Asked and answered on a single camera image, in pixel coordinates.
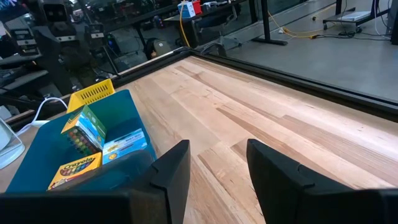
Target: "white cable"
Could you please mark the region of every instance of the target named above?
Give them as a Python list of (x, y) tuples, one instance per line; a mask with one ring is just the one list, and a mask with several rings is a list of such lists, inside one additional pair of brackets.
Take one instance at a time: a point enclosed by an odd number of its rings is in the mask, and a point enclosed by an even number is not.
[(381, 37), (384, 37), (384, 38), (386, 38), (387, 40), (391, 40), (391, 38), (389, 38), (389, 37), (385, 37), (385, 36), (383, 36), (382, 34), (380, 34), (379, 33), (379, 31), (377, 30), (377, 11), (376, 11), (376, 2), (374, 2), (374, 29), (376, 30), (376, 32), (377, 32), (377, 34), (379, 34)]
[(29, 123), (29, 124), (27, 124), (27, 125), (25, 125), (21, 130), (19, 130), (19, 131), (17, 132), (17, 135), (18, 135), (18, 136), (19, 136), (20, 134), (25, 133), (25, 132), (32, 126), (32, 124), (36, 121), (37, 117), (39, 116), (39, 113), (40, 113), (40, 110), (42, 109), (42, 106), (44, 105), (45, 102), (47, 102), (47, 101), (49, 101), (49, 100), (61, 101), (61, 103), (65, 106), (65, 108), (68, 109), (67, 104), (66, 104), (62, 99), (60, 99), (60, 98), (57, 98), (57, 97), (49, 97), (49, 98), (45, 99), (45, 100), (40, 104), (39, 108), (37, 109), (36, 115), (35, 115), (35, 117), (33, 118), (32, 122)]

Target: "crayola logo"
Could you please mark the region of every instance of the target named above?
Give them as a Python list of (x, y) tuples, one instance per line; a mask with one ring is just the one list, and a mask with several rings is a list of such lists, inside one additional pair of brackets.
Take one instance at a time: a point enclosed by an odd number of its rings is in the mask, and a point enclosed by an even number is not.
[(91, 158), (83, 159), (82, 161), (78, 161), (74, 164), (66, 165), (62, 170), (60, 170), (60, 173), (63, 176), (77, 174), (78, 172), (80, 172), (83, 169), (85, 169), (86, 167), (88, 167), (94, 160), (95, 160), (95, 158), (91, 157)]

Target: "chair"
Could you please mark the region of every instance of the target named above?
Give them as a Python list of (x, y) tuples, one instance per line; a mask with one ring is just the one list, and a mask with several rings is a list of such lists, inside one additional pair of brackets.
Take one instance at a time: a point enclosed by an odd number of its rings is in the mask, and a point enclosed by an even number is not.
[(202, 17), (200, 21), (197, 21), (195, 24), (196, 27), (199, 29), (199, 35), (201, 35), (204, 29), (218, 28), (218, 32), (220, 33), (221, 45), (224, 45), (226, 40), (230, 40), (240, 47), (242, 43), (240, 43), (238, 39), (228, 38), (224, 36), (225, 27), (227, 27), (230, 22), (238, 19), (238, 13), (236, 12), (235, 6), (232, 7), (232, 11), (230, 9), (226, 9), (224, 11), (221, 11), (220, 13), (217, 13), (217, 15), (215, 16)]

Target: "wooden tabletop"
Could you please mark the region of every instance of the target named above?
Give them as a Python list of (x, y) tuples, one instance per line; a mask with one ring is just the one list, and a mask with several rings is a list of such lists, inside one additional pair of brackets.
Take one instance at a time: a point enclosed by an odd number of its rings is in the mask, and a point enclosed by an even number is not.
[[(122, 89), (158, 156), (191, 142), (185, 223), (265, 223), (246, 162), (248, 138), (354, 189), (398, 185), (398, 125), (385, 119), (195, 57)], [(35, 132), (22, 136), (26, 146)], [(0, 190), (23, 156), (0, 170)]]

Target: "crayon box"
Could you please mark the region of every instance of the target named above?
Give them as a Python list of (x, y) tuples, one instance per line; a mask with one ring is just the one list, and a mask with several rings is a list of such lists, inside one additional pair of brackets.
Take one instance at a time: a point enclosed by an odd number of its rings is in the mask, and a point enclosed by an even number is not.
[(148, 143), (144, 133), (140, 128), (113, 141), (107, 142), (104, 145), (102, 163), (106, 164), (132, 151), (145, 149), (147, 145)]
[(85, 105), (72, 112), (61, 134), (68, 138), (69, 143), (77, 151), (84, 156), (89, 156), (102, 151), (106, 128), (90, 108)]
[(99, 152), (60, 166), (47, 190), (56, 188), (57, 186), (84, 174), (85, 172), (101, 166), (101, 158), (102, 155)]

